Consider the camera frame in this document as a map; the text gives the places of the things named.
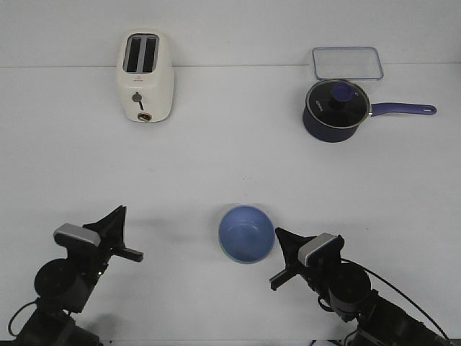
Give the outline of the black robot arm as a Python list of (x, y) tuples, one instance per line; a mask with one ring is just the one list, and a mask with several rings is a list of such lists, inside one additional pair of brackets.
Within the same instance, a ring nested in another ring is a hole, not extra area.
[(76, 325), (72, 314), (83, 311), (109, 260), (118, 256), (134, 262), (143, 253), (124, 242), (127, 208), (114, 209), (101, 220), (75, 226), (65, 223), (53, 232), (65, 258), (44, 264), (35, 276), (35, 311), (8, 345), (100, 345), (99, 336)]
[(357, 321), (345, 345), (450, 345), (443, 331), (433, 332), (372, 288), (372, 271), (344, 259), (344, 238), (322, 233), (299, 236), (282, 228), (275, 234), (285, 268), (270, 279), (272, 290), (299, 275), (318, 295), (319, 306), (343, 321)]

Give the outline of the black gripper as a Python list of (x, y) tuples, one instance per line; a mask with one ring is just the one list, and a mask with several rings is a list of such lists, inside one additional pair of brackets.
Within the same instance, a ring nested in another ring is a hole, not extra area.
[(277, 290), (288, 280), (299, 275), (319, 297), (329, 299), (326, 277), (315, 268), (302, 266), (298, 259), (299, 249), (315, 236), (300, 236), (280, 227), (275, 229), (275, 234), (284, 256), (285, 269), (269, 279), (270, 288)]
[(99, 249), (97, 254), (89, 260), (85, 269), (85, 278), (90, 285), (96, 285), (100, 277), (109, 266), (111, 257), (121, 257), (134, 262), (142, 262), (144, 253), (135, 249), (125, 247), (124, 227), (126, 206), (119, 206), (110, 214), (94, 223), (83, 225), (84, 229), (96, 232), (101, 240), (100, 245), (108, 249)]

